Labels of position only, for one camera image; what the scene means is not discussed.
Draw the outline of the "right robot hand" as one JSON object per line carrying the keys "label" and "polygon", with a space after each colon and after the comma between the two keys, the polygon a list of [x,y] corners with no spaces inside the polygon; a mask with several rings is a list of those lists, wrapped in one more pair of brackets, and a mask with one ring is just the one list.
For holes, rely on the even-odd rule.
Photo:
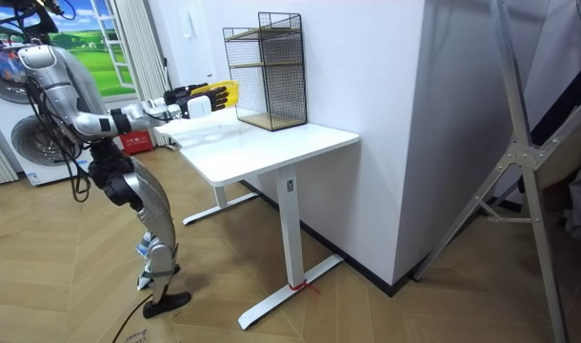
{"label": "right robot hand", "polygon": [[194,119],[224,109],[228,102],[228,96],[227,89],[219,87],[210,91],[183,96],[177,100],[177,104],[180,106],[183,119]]}

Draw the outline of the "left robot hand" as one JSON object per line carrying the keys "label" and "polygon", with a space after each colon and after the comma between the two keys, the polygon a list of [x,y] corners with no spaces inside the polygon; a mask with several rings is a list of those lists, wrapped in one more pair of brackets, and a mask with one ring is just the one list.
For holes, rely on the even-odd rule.
{"label": "left robot hand", "polygon": [[191,96],[191,93],[200,87],[207,86],[207,83],[198,84],[198,85],[189,85],[189,86],[182,86],[179,88],[175,88],[173,90],[165,91],[163,98],[167,105],[171,105],[176,103],[178,100],[182,98],[186,98]]}

